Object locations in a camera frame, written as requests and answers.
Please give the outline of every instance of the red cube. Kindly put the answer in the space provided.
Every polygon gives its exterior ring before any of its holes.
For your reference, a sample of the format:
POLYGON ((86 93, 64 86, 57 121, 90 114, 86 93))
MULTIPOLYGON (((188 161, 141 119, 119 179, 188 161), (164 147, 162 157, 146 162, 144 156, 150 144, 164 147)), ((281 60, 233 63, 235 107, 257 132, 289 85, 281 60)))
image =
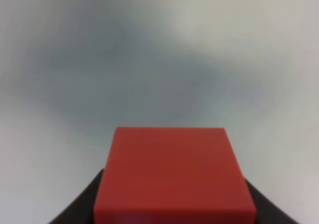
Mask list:
POLYGON ((223 128, 116 129, 95 224, 253 224, 255 215, 223 128))

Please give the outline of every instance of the white wall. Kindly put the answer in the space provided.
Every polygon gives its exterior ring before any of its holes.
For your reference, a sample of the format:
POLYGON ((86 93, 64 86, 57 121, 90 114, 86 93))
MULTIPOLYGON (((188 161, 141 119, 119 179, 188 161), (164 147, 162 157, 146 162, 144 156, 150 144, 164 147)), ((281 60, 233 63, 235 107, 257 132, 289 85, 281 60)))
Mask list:
POLYGON ((0 222, 49 222, 116 126, 156 125, 226 127, 247 179, 318 223, 318 5, 0 0, 0 222))

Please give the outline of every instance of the front face of red block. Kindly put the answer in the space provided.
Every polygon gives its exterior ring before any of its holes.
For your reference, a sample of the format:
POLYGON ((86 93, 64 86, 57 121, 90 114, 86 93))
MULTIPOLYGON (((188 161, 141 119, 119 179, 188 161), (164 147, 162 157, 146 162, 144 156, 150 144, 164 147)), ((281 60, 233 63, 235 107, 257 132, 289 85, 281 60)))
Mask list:
POLYGON ((253 224, 255 208, 222 128, 118 128, 96 224, 253 224))

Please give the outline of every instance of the black object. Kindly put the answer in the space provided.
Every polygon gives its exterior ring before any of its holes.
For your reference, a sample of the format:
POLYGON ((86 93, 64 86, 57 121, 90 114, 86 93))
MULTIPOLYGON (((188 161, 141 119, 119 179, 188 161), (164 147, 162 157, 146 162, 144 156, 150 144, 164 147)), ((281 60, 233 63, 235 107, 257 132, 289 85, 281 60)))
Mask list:
MULTIPOLYGON (((93 206, 103 169, 89 186, 50 224, 94 224, 93 206)), ((257 209, 255 224, 298 224, 246 181, 257 209)))

